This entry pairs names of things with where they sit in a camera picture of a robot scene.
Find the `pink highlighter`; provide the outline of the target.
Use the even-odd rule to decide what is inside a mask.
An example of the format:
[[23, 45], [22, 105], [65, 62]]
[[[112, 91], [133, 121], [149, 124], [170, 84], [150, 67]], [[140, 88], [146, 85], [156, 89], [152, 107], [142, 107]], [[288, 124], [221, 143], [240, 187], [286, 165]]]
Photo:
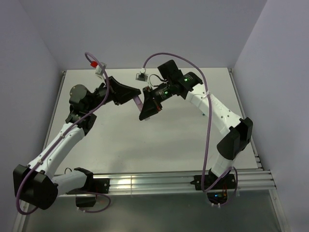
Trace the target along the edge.
[[134, 97], [133, 101], [134, 101], [135, 105], [137, 106], [138, 110], [140, 111], [139, 120], [140, 121], [150, 120], [150, 115], [147, 112], [146, 108], [143, 107], [143, 102], [141, 101], [140, 97], [139, 96]]

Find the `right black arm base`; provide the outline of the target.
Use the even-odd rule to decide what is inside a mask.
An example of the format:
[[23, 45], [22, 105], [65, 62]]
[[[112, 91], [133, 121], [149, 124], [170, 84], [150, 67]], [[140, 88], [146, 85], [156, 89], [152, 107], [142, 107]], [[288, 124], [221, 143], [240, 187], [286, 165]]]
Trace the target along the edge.
[[[191, 185], [195, 186], [195, 190], [202, 190], [201, 181], [202, 175], [194, 175], [193, 180], [190, 182]], [[216, 176], [206, 174], [204, 177], [204, 189], [208, 189], [215, 181], [217, 180]], [[220, 178], [219, 181], [210, 189], [215, 191], [220, 190], [232, 190], [236, 187], [236, 178], [233, 174], [227, 174], [223, 178]]]

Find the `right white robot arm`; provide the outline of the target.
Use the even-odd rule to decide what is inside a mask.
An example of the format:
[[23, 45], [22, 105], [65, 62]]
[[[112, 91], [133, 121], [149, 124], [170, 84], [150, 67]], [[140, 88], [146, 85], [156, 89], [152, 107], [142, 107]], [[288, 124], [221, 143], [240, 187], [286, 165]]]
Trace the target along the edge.
[[139, 119], [145, 120], [162, 110], [162, 102], [180, 96], [208, 116], [222, 135], [217, 144], [218, 156], [210, 169], [209, 183], [220, 188], [226, 181], [224, 172], [233, 166], [237, 155], [250, 143], [253, 122], [228, 109], [217, 97], [206, 90], [203, 81], [193, 72], [183, 74], [174, 60], [158, 67], [164, 83], [156, 88], [144, 87], [144, 102]]

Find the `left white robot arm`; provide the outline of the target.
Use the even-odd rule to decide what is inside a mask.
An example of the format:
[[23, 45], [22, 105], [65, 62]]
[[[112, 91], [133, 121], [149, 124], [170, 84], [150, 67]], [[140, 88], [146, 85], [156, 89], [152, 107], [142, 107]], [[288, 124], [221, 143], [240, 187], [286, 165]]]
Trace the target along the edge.
[[68, 174], [55, 176], [55, 172], [69, 154], [92, 129], [102, 105], [127, 103], [139, 97], [141, 91], [116, 81], [112, 76], [90, 92], [83, 85], [70, 90], [70, 113], [56, 138], [28, 165], [18, 165], [13, 171], [16, 208], [25, 201], [36, 209], [46, 210], [62, 194], [70, 191], [89, 193], [94, 187], [93, 173], [84, 168], [75, 168]]

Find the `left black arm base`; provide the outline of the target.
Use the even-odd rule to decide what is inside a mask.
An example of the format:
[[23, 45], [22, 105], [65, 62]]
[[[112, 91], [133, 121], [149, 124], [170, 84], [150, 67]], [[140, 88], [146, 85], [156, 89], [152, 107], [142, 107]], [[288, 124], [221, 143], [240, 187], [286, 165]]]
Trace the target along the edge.
[[[88, 187], [83, 187], [76, 189], [76, 194], [85, 194], [87, 193], [100, 193], [107, 194], [109, 192], [110, 179], [109, 178], [95, 178]], [[91, 197], [76, 197], [75, 204], [79, 208], [93, 207], [97, 202], [98, 196]]]

